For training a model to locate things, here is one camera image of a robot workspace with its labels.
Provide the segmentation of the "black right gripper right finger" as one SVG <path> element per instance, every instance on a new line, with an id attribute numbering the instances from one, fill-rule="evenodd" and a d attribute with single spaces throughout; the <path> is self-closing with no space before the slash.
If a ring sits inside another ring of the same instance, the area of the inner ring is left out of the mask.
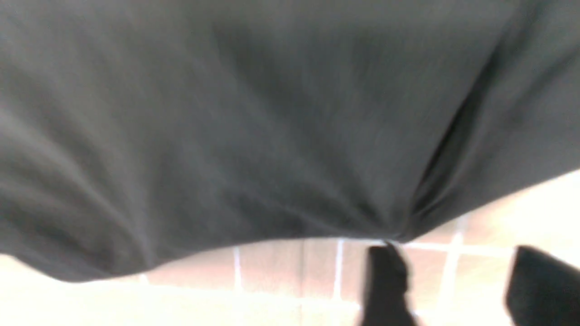
<path id="1" fill-rule="evenodd" d="M 518 246 L 505 296 L 516 326 L 578 326 L 580 271 L 532 246 Z"/>

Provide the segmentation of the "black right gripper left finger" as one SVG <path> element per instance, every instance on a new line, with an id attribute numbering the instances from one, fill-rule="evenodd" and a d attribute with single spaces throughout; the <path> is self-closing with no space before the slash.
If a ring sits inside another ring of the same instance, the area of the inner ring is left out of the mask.
<path id="1" fill-rule="evenodd" d="M 362 326 L 416 326 L 408 307 L 408 269 L 392 243 L 370 246 L 366 255 Z"/>

